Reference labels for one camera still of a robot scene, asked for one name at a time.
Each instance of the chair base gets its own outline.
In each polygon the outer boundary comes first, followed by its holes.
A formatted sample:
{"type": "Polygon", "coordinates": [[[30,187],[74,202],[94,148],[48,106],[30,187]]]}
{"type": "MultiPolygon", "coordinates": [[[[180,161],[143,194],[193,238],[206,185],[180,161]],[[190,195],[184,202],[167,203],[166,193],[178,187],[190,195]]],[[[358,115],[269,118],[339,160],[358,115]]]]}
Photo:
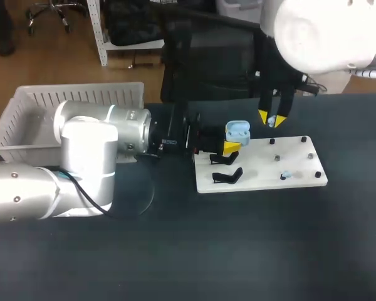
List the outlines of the chair base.
{"type": "Polygon", "coordinates": [[[61,22],[64,25],[64,29],[65,29],[66,33],[70,33],[71,32],[71,26],[68,23],[65,14],[61,10],[62,8],[75,8],[75,9],[79,10],[82,13],[82,15],[84,15],[85,17],[88,16],[88,9],[84,5],[82,5],[81,3],[78,3],[78,2],[75,2],[75,1],[67,1],[66,0],[66,1],[64,1],[64,3],[58,3],[58,2],[54,2],[53,0],[48,0],[47,3],[34,3],[25,12],[26,19],[29,21],[29,23],[28,23],[28,33],[29,33],[29,35],[30,36],[34,35],[33,24],[34,24],[35,19],[38,16],[40,16],[41,14],[48,12],[48,11],[52,11],[52,12],[56,13],[60,17],[61,22]]]}

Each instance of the black tabletop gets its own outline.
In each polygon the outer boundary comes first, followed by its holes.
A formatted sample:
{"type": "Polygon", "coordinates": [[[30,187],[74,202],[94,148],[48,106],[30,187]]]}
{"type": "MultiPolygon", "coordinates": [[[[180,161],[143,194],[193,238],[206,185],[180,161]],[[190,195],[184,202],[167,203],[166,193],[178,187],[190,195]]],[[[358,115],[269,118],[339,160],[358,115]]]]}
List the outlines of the black tabletop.
{"type": "Polygon", "coordinates": [[[309,135],[328,185],[201,195],[181,158],[120,166],[114,212],[155,183],[138,218],[0,224],[0,301],[376,300],[376,95],[297,98],[278,129],[254,100],[191,110],[253,138],[309,135]]]}

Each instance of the white acrylic plate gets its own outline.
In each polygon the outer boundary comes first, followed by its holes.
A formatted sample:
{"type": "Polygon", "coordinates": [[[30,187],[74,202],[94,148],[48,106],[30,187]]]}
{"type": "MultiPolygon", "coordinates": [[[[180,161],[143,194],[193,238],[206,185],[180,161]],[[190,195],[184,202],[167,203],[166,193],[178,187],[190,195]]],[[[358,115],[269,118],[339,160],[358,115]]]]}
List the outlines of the white acrylic plate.
{"type": "Polygon", "coordinates": [[[327,177],[311,139],[307,137],[302,143],[301,138],[275,138],[274,145],[269,143],[270,139],[251,140],[241,148],[231,166],[211,165],[209,153],[200,152],[195,155],[198,193],[326,186],[327,177]],[[308,159],[309,153],[314,155],[312,160],[308,159]],[[280,156],[279,162],[274,160],[275,155],[280,156]],[[213,172],[232,175],[239,167],[243,168],[244,174],[236,184],[213,183],[213,172]],[[280,175],[285,171],[293,176],[282,181],[280,175]],[[321,172],[319,179],[315,177],[316,171],[321,172]]]}

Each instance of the white box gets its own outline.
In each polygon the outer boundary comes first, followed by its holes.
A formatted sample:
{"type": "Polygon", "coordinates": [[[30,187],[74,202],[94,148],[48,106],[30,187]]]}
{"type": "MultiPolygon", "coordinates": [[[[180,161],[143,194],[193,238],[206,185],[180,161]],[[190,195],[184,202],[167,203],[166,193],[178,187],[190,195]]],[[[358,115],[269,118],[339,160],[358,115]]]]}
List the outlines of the white box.
{"type": "Polygon", "coordinates": [[[222,16],[250,21],[261,22],[263,0],[217,0],[217,11],[222,16]]]}
{"type": "Polygon", "coordinates": [[[143,83],[94,83],[19,87],[0,118],[0,156],[32,166],[59,165],[53,117],[65,101],[144,107],[143,83]]]}

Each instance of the black clip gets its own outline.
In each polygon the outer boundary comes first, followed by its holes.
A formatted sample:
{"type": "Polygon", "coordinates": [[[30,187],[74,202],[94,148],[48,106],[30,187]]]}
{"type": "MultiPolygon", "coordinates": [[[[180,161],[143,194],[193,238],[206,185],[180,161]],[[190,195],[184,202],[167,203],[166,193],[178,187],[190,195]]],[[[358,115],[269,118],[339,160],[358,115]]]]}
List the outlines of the black clip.
{"type": "Polygon", "coordinates": [[[231,155],[229,157],[223,157],[223,156],[211,154],[209,156],[209,158],[211,160],[212,165],[213,164],[231,165],[237,159],[238,155],[239,155],[239,152],[233,152],[233,153],[231,153],[231,155]]]}
{"type": "Polygon", "coordinates": [[[228,174],[221,174],[219,172],[213,172],[212,177],[214,183],[236,184],[243,173],[243,168],[239,167],[232,176],[228,174]]]}

